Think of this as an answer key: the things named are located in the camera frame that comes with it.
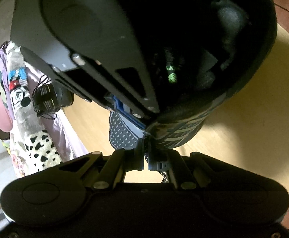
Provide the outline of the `black speckled shoelace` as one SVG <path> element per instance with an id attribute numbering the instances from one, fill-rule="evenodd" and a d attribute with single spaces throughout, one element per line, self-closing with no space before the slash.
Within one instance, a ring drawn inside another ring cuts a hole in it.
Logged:
<path id="1" fill-rule="evenodd" d="M 143 138 L 143 153 L 149 170 L 158 172 L 162 175 L 161 183 L 167 183 L 168 175 L 164 169 L 165 164 L 168 164 L 167 156 L 165 152 L 158 147 L 157 142 L 149 135 L 145 135 Z"/>

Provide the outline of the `black sneaker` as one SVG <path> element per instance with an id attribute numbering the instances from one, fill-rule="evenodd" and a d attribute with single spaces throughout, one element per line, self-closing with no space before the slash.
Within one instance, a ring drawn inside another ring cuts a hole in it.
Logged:
<path id="1" fill-rule="evenodd" d="M 63 107 L 73 104 L 74 94 L 59 82 L 42 75 L 32 92 L 32 102 L 38 117 L 52 120 Z"/>
<path id="2" fill-rule="evenodd" d="M 147 128 L 138 119 L 111 112 L 109 117 L 109 141 L 114 149 L 135 148 L 145 135 L 151 136 L 157 147 L 177 148 L 190 141 L 204 125 L 205 119 L 227 99 L 224 93 L 197 112 L 197 115 L 173 123 L 153 123 Z"/>

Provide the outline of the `purple bed sheet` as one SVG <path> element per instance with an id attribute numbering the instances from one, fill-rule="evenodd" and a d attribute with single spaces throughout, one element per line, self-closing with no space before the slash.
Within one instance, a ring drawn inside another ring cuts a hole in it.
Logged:
<path id="1" fill-rule="evenodd" d="M 27 84 L 30 94 L 32 95 L 39 80 L 42 81 L 44 79 L 44 73 L 27 62 L 25 63 L 25 66 Z M 56 113 L 54 119 L 41 118 L 41 121 L 51 136 L 63 162 L 73 160 L 89 153 L 62 110 Z"/>

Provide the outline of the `cartoon patchwork blanket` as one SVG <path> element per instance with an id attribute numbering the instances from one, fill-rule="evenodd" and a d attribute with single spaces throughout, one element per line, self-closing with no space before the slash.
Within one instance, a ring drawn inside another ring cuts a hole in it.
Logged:
<path id="1" fill-rule="evenodd" d="M 0 48 L 0 73 L 7 109 L 13 115 L 10 155 L 19 178 L 56 166 L 62 159 L 36 115 L 20 48 L 5 42 Z"/>

